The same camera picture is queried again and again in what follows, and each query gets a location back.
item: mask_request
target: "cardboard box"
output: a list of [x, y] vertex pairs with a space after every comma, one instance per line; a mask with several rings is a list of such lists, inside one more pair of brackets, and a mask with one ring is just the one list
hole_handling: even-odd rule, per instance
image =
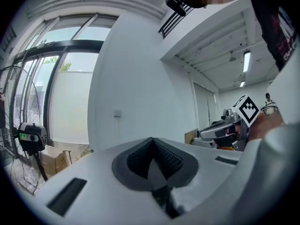
[[192, 145], [194, 138], [197, 137], [197, 131], [198, 129], [194, 129], [193, 131], [184, 134], [184, 143]]
[[[33, 156], [31, 160], [33, 167], [38, 169], [38, 165]], [[45, 150], [42, 151], [41, 161], [45, 169], [45, 173], [51, 176], [59, 173], [68, 166], [66, 153], [58, 148], [48, 145], [46, 145]]]

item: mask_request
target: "window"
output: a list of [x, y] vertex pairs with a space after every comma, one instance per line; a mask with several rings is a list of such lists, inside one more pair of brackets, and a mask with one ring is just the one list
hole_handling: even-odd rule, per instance
[[28, 61], [25, 63], [25, 66], [24, 66], [24, 70], [29, 74], [31, 75], [32, 74], [32, 71], [33, 71], [33, 68], [36, 64], [38, 60], [31, 60], [31, 61]]
[[98, 53], [84, 52], [67, 55], [52, 96], [50, 126], [53, 141], [89, 144], [88, 101], [97, 57]]
[[44, 112], [45, 93], [49, 83], [50, 75], [57, 59], [58, 56], [46, 57], [45, 59], [42, 59], [33, 78], [33, 82], [37, 90], [42, 117]]
[[70, 52], [68, 53], [61, 72], [93, 72], [98, 53]]
[[70, 40], [72, 36], [80, 29], [80, 27], [73, 27], [73, 28], [63, 28], [57, 29], [47, 32], [41, 41], [45, 41], [46, 43], [50, 42], [59, 42]]
[[[88, 21], [93, 21], [89, 27], [85, 27], [84, 24]], [[107, 15], [72, 15], [60, 18], [53, 18], [52, 20], [45, 21], [32, 33], [30, 42], [26, 42], [22, 46], [22, 51], [38, 46], [41, 42], [60, 42], [71, 40], [72, 37], [78, 33], [76, 40], [97, 40], [105, 41], [110, 28], [116, 21], [116, 17]]]
[[210, 112], [210, 125], [211, 125], [213, 122], [218, 121], [217, 105], [215, 101], [215, 95], [212, 92], [206, 90], [206, 96], [207, 96], [208, 108]]
[[32, 44], [36, 41], [36, 39], [38, 38], [39, 35], [36, 35], [32, 40], [31, 42], [28, 44], [28, 46], [26, 47], [25, 50], [28, 50], [31, 48]]
[[206, 89], [196, 84], [194, 85], [198, 109], [199, 130], [202, 130], [209, 126], [209, 110], [206, 97]]
[[98, 40], [105, 41], [110, 28], [87, 27], [77, 40]]

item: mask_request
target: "ceiling light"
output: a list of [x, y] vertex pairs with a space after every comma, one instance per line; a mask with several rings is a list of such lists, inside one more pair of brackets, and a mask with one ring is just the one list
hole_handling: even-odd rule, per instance
[[251, 57], [251, 52], [250, 51], [244, 52], [244, 68], [243, 68], [244, 73], [248, 71], [249, 63], [250, 63], [250, 57]]

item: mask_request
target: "fan grille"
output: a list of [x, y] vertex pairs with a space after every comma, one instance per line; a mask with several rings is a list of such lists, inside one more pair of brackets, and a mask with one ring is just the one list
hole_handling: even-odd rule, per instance
[[0, 147], [2, 162], [11, 180], [34, 193], [40, 180], [35, 161], [23, 152], [19, 140], [13, 137], [13, 128], [20, 124], [41, 124], [39, 97], [29, 74], [21, 67], [11, 66], [0, 71]]

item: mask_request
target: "black cable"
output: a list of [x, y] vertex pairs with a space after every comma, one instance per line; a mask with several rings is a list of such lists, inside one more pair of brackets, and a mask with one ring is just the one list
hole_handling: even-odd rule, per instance
[[267, 104], [266, 106], [263, 106], [261, 109], [263, 109], [263, 108], [265, 108], [265, 107], [267, 107], [267, 106], [269, 106], [269, 105], [271, 105], [271, 104], [276, 104], [276, 103], [271, 102], [271, 103]]
[[13, 134], [13, 133], [3, 134], [3, 135], [0, 135], [0, 137], [6, 136], [6, 135], [11, 135], [11, 134]]
[[4, 142], [4, 141], [7, 141], [7, 140], [12, 140], [12, 139], [14, 139], [14, 138], [11, 137], [11, 138], [8, 138], [8, 139], [1, 140], [0, 142]]
[[272, 107], [274, 107], [274, 108], [277, 108], [277, 109], [278, 109], [278, 107], [276, 107], [276, 106], [268, 106], [268, 107], [262, 108], [262, 109], [261, 109], [261, 111], [267, 110], [268, 108], [272, 108]]

